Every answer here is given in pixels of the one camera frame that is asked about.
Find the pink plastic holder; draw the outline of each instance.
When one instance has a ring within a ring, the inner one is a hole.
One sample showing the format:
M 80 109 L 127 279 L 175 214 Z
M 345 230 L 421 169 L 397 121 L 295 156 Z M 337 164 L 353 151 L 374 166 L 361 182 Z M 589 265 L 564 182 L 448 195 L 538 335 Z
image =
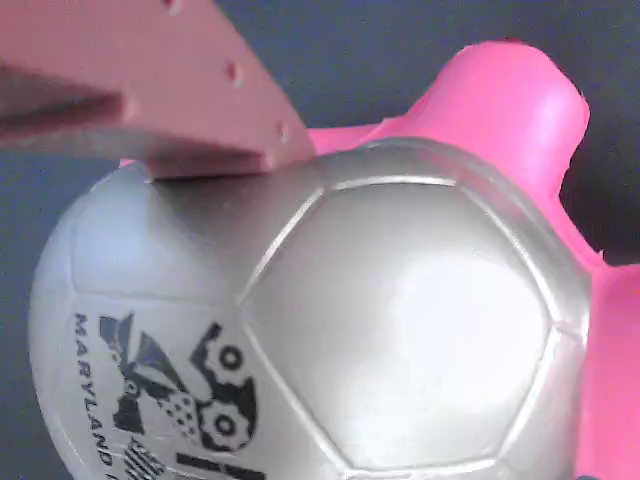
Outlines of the pink plastic holder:
M 613 268 L 563 209 L 559 191 L 589 107 L 539 50 L 510 41 L 462 50 L 409 112 L 377 126 L 311 130 L 318 153 L 385 137 L 456 145 L 492 163 L 544 212 L 592 275 L 576 476 L 640 478 L 640 266 Z

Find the pink plastic bracket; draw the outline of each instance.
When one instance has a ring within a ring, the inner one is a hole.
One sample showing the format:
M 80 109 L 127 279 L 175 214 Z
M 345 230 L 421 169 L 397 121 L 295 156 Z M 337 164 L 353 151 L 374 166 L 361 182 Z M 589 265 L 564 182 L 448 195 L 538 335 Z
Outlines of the pink plastic bracket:
M 156 177 L 314 156 L 210 0 L 3 1 L 0 19 L 0 148 L 137 158 Z
M 527 192 L 581 264 L 594 272 L 604 262 L 558 196 L 588 121 L 586 101 L 547 55 L 522 43 L 495 41 L 462 50 L 406 115 L 335 133 L 311 130 L 311 138 L 319 152 L 404 136 L 475 153 Z
M 640 478 L 640 265 L 594 282 L 576 473 Z

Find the black printed graphic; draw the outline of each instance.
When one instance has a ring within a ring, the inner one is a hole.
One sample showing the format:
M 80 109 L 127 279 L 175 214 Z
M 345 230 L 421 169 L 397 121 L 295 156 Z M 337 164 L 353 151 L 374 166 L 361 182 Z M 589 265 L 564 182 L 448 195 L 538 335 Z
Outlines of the black printed graphic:
M 193 444 L 222 452 L 247 445 L 257 422 L 254 380 L 245 370 L 242 351 L 225 341 L 222 327 L 214 323 L 188 359 L 210 388 L 203 397 L 187 387 L 160 345 L 145 332 L 136 335 L 139 340 L 133 345 L 133 323 L 133 313 L 122 320 L 100 318 L 100 336 L 124 378 L 124 392 L 113 415 L 116 428 L 145 433 L 139 406 L 145 392 Z
M 262 472 L 255 472 L 242 467 L 234 467 L 226 463 L 212 462 L 205 458 L 192 457 L 191 455 L 182 453 L 177 455 L 176 461 L 179 465 L 194 467 L 207 472 L 221 473 L 226 477 L 237 480 L 265 480 L 266 478 Z
M 93 444 L 95 446 L 96 453 L 102 464 L 107 468 L 113 468 L 113 454 L 107 443 L 107 438 L 104 435 L 104 425 L 98 417 L 98 397 L 96 396 L 95 387 L 93 385 L 93 371 L 91 370 L 91 363 L 89 363 L 89 347 L 87 342 L 87 316 L 81 313 L 75 314 L 75 322 L 73 324 L 76 337 L 76 355 L 78 374 L 82 379 L 80 387 L 82 388 L 82 396 L 84 403 L 84 410 L 89 420 L 89 427 L 91 436 L 93 437 Z M 105 472 L 108 480 L 118 480 L 118 478 Z
M 124 466 L 130 480 L 156 480 L 166 470 L 162 462 L 135 438 L 124 452 Z

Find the silver soccer ball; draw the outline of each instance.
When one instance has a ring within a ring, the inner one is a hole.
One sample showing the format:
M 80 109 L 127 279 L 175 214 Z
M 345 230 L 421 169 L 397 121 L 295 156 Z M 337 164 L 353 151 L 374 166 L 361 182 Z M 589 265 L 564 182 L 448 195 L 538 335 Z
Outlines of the silver soccer ball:
M 77 480 L 567 480 L 588 277 L 452 147 L 118 170 L 46 247 L 30 342 Z

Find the ball panel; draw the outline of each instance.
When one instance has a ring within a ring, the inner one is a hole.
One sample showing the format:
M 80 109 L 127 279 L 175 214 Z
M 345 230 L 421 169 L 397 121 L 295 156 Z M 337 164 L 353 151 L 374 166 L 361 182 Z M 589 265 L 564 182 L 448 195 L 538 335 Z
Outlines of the ball panel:
M 323 198 L 244 308 L 349 461 L 376 469 L 495 453 L 548 328 L 509 241 L 460 192 L 425 185 Z
M 572 469 L 583 356 L 581 340 L 552 330 L 535 383 L 502 448 L 501 458 L 515 471 L 570 478 L 556 475 Z
M 466 467 L 452 467 L 416 473 L 411 480 L 522 480 L 519 475 L 500 462 L 478 462 L 478 466 L 483 463 L 487 466 L 468 470 Z
M 327 188 L 335 190 L 394 182 L 456 185 L 511 236 L 552 321 L 586 340 L 590 276 L 531 200 L 486 162 L 437 142 L 391 139 L 325 157 L 317 168 Z
M 298 407 L 298 392 L 283 385 L 279 373 L 253 336 L 246 354 L 256 365 L 259 423 L 243 455 L 267 474 L 267 480 L 340 480 L 345 463 L 325 442 L 322 425 Z
M 78 289 L 233 303 L 271 243 L 319 189 L 309 168 L 157 183 L 139 166 L 124 168 L 89 196 L 76 234 Z
M 34 274 L 29 305 L 29 357 L 34 381 L 46 391 L 42 383 L 49 376 L 47 368 L 56 358 L 57 338 L 69 320 L 75 297 L 71 268 L 73 232 L 84 210 L 85 197 L 78 199 L 63 215 L 52 232 L 40 256 Z

